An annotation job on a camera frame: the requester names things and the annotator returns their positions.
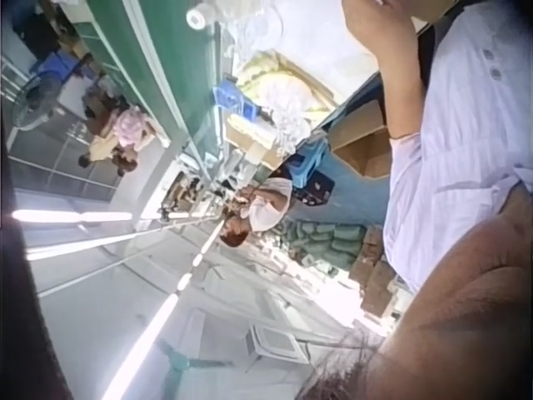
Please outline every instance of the white shirt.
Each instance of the white shirt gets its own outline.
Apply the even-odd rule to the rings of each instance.
[[[282,177],[270,177],[260,187],[260,189],[275,190],[286,196],[286,205],[278,211],[270,202],[261,196],[256,196],[247,210],[243,210],[242,217],[250,218],[250,225],[253,232],[265,232],[275,227],[286,214],[291,204],[292,181]]]
[[[392,140],[386,256],[413,291],[510,190],[533,185],[531,37],[499,2],[465,9],[438,47],[421,133]]]

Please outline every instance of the woman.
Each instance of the woman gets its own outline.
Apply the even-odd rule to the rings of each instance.
[[[504,2],[467,7],[424,93],[402,3],[343,7],[380,66],[393,154],[386,253],[417,295],[369,362],[299,398],[531,398],[531,37]]]
[[[275,227],[291,205],[292,181],[272,174],[260,187],[247,186],[237,192],[246,201],[233,207],[226,218],[221,240],[229,247],[240,246],[250,232]]]
[[[115,109],[89,145],[89,151],[78,159],[82,168],[109,159],[118,167],[118,175],[137,168],[137,155],[156,136],[155,129],[144,114],[131,107],[125,111]]]

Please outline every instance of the fan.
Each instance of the fan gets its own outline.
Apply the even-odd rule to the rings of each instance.
[[[62,90],[60,75],[54,71],[41,72],[17,93],[11,119],[14,127],[23,131],[46,122],[53,113]]]

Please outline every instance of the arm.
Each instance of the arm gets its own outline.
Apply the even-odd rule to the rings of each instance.
[[[425,90],[418,57],[406,54],[399,62],[384,60],[380,63],[380,71],[391,138],[403,138],[420,132]]]
[[[376,56],[393,139],[420,131],[424,107],[418,39],[405,5],[402,0],[342,0],[346,27]]]
[[[135,145],[134,147],[135,151],[139,153],[141,150],[143,150],[143,148],[148,146],[152,142],[152,140],[155,138],[156,138],[155,134],[152,134],[150,132],[144,133],[142,135],[141,141]]]
[[[101,138],[107,138],[107,136],[109,136],[112,133],[113,125],[117,121],[117,118],[118,118],[118,110],[113,110],[111,112],[111,115],[109,116],[109,119],[107,120],[106,124],[104,125],[104,127],[102,128],[102,131],[100,131],[100,134],[98,136],[100,136]]]
[[[277,211],[282,211],[286,206],[286,202],[288,202],[286,195],[272,189],[256,189],[253,195],[264,198]]]

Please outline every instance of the blue container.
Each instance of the blue container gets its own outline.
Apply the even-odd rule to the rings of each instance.
[[[329,142],[323,138],[304,144],[298,153],[288,160],[287,169],[291,174],[292,185],[295,188],[303,189],[307,185],[328,151]]]

